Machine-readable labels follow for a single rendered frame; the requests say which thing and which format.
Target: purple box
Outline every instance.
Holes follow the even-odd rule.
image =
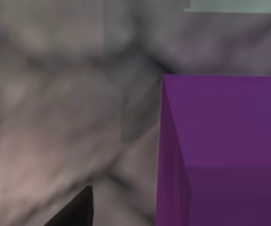
[[[271,77],[166,75],[156,226],[271,226]]]

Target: stone floor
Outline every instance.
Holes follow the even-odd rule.
[[[154,225],[162,75],[271,76],[271,15],[186,5],[0,0],[0,226],[43,225],[86,184],[95,226]]]

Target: box top face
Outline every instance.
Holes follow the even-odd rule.
[[[187,167],[271,167],[271,77],[164,76]]]

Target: green block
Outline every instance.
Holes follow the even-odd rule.
[[[271,13],[271,0],[192,0],[185,12]]]

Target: teal object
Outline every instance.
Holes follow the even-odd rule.
[[[192,0],[185,12],[271,13],[271,0]]]

